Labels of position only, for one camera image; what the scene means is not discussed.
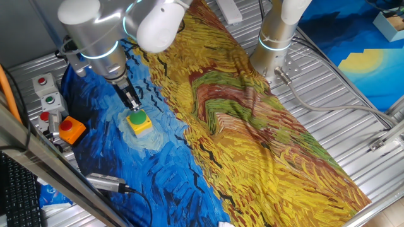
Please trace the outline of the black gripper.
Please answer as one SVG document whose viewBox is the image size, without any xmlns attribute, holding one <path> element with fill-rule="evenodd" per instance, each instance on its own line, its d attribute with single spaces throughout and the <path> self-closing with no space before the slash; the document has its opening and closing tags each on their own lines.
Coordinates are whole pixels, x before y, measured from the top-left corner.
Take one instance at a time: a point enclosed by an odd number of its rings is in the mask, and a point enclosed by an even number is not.
<svg viewBox="0 0 404 227">
<path fill-rule="evenodd" d="M 113 87 L 123 104 L 128 106 L 131 111 L 140 109 L 141 102 L 130 80 L 120 80 L 118 83 L 113 84 Z"/>
</svg>

